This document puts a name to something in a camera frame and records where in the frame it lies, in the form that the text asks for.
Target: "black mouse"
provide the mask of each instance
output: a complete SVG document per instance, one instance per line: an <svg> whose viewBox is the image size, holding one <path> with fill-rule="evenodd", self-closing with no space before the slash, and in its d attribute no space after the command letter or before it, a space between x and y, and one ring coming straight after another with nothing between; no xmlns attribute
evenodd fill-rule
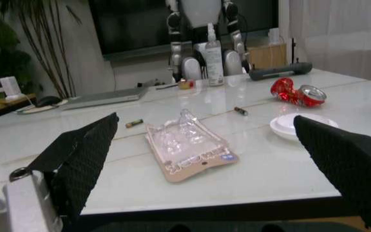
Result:
<svg viewBox="0 0 371 232"><path fill-rule="evenodd" d="M37 107L44 107L44 106L47 106L47 105L53 105L53 104L57 104L57 103L60 103L62 100L61 98L58 98L58 97L54 97L54 96L47 96L47 97L43 97L42 99L40 99L38 102L37 102Z"/></svg>

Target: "black monitor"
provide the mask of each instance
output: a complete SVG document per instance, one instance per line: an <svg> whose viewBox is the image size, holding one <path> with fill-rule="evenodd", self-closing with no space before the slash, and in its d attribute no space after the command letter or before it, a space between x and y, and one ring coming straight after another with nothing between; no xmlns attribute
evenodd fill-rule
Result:
<svg viewBox="0 0 371 232"><path fill-rule="evenodd" d="M278 27L278 0L233 2L242 15L242 32ZM89 5L104 56L170 43L166 24L170 11L165 0L89 0ZM219 22L221 35L226 35L223 14ZM186 42L191 39L191 30L186 20L182 24L182 41Z"/></svg>

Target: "white bottle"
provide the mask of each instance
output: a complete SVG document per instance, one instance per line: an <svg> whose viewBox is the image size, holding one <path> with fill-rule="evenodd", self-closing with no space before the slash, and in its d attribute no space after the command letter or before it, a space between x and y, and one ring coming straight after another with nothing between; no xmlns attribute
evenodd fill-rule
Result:
<svg viewBox="0 0 371 232"><path fill-rule="evenodd" d="M215 37L214 26L208 24L208 43L205 47L207 72L210 86L224 84L223 59L221 56L221 44Z"/></svg>

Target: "laptop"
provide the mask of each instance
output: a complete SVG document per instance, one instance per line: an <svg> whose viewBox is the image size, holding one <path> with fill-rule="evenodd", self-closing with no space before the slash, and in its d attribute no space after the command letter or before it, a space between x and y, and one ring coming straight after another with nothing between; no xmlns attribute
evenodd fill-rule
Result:
<svg viewBox="0 0 371 232"><path fill-rule="evenodd" d="M67 104L61 106L62 110L85 108L96 105L106 105L120 102L130 102L139 100L147 92L148 87L138 87L115 92L99 93L77 97L69 100Z"/></svg>

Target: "crushed soda can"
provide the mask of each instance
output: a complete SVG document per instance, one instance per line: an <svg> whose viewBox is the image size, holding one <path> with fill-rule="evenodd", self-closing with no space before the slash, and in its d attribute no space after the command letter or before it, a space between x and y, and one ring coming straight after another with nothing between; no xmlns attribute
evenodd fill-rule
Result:
<svg viewBox="0 0 371 232"><path fill-rule="evenodd" d="M322 90L314 86L302 85L295 90L293 80L287 77L278 79L272 85L270 92L282 101L306 107L319 106L325 103L327 98Z"/></svg>

